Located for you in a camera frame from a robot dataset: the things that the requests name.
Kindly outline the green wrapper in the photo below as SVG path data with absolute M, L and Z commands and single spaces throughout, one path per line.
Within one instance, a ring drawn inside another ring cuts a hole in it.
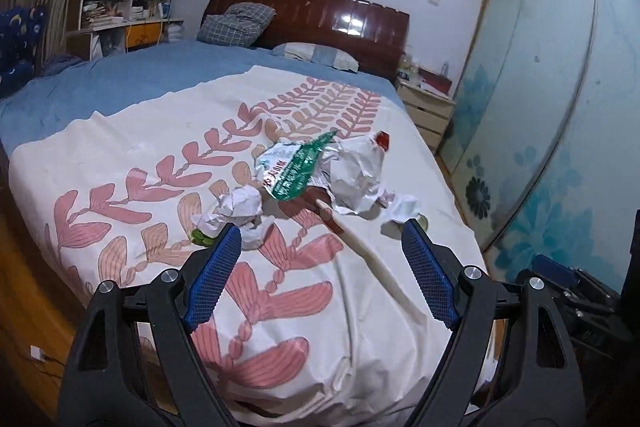
M 191 241 L 195 245 L 207 248 L 214 245 L 215 239 L 212 239 L 211 237 L 207 236 L 206 234 L 201 232 L 199 229 L 194 229 L 191 232 Z

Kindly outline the green white water bottle label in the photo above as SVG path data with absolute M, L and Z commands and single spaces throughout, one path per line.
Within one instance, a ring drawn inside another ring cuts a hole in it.
M 255 160 L 257 179 L 279 202 L 296 199 L 305 192 L 318 160 L 335 135 L 336 131 L 330 131 L 307 142 L 277 142 Z

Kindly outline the white pink leaf-print bedspread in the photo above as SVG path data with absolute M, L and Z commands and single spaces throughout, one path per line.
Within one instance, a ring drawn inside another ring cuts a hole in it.
M 233 413 L 261 426 L 398 423 L 449 334 L 376 202 L 343 215 L 318 187 L 281 202 L 256 160 L 330 136 L 381 161 L 386 194 L 418 204 L 432 241 L 482 265 L 473 232 L 409 116 L 375 87 L 264 66 L 144 93 L 66 72 L 1 106 L 10 190 L 44 259 L 80 299 L 178 268 L 210 220 L 262 196 L 259 234 L 193 334 Z

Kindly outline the small white paper scrap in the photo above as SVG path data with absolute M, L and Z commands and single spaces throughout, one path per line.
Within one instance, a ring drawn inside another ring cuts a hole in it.
M 392 222 L 395 225 L 416 220 L 423 230 L 428 229 L 428 219 L 422 213 L 420 200 L 411 195 L 396 194 L 385 208 L 382 219 L 384 223 Z

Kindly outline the small crumpled white paper ball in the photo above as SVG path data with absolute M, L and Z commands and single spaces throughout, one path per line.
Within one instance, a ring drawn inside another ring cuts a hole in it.
M 200 215 L 192 216 L 191 221 L 194 229 L 199 229 L 212 239 L 216 239 L 226 225 L 234 225 L 240 230 L 243 251 L 262 246 L 274 225 L 273 217 L 264 216 L 262 192 L 250 185 L 220 196 L 217 204 Z

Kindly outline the floral glass sliding wardrobe door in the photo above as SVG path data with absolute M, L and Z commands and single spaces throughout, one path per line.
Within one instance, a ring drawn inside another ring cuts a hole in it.
M 623 286 L 639 207 L 639 0 L 487 0 L 439 154 L 491 269 Z

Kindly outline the large crumpled white paper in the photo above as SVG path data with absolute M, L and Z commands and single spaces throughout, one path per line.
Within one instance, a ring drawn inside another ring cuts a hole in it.
M 385 193 L 382 171 L 389 148 L 390 136 L 384 131 L 332 140 L 322 150 L 309 185 L 326 191 L 341 215 L 369 212 Z

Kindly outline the light wooden nightstand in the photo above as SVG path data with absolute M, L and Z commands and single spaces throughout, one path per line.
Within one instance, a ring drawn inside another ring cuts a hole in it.
M 435 153 L 444 139 L 456 104 L 446 96 L 423 90 L 400 78 L 396 79 L 395 86 L 423 141 Z

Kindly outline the blue bed sheet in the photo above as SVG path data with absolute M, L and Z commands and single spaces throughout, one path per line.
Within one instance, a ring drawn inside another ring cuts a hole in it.
M 345 83 L 402 104 L 390 80 L 365 72 L 290 60 L 265 49 L 184 40 L 83 62 L 58 75 L 30 80 L 1 101 L 1 146 L 11 155 L 18 146 L 46 139 L 75 119 L 87 119 L 94 112 L 111 116 L 168 92 L 243 74 L 255 65 Z

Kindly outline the dark blue star-print curtain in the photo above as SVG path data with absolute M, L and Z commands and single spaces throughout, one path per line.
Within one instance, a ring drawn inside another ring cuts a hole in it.
M 38 44 L 47 23 L 44 5 L 1 12 L 0 98 L 9 98 L 35 75 Z

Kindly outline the dark red wooden headboard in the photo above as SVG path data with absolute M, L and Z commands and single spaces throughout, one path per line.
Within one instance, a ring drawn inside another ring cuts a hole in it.
M 368 0 L 209 0 L 204 16 L 240 2 L 269 5 L 276 15 L 255 46 L 273 49 L 287 42 L 332 46 L 349 53 L 361 72 L 393 81 L 404 53 L 409 15 Z

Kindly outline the grey plaid pillow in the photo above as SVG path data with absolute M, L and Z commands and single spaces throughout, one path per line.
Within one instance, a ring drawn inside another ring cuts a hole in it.
M 196 38 L 215 46 L 250 48 L 276 15 L 277 11 L 265 4 L 235 3 L 224 14 L 207 15 Z

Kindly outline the white blue flat pillow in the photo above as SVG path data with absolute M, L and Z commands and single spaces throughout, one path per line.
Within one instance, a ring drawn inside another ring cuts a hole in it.
M 331 67 L 343 72 L 359 72 L 359 63 L 347 52 L 308 42 L 288 42 L 271 50 L 274 56 Z

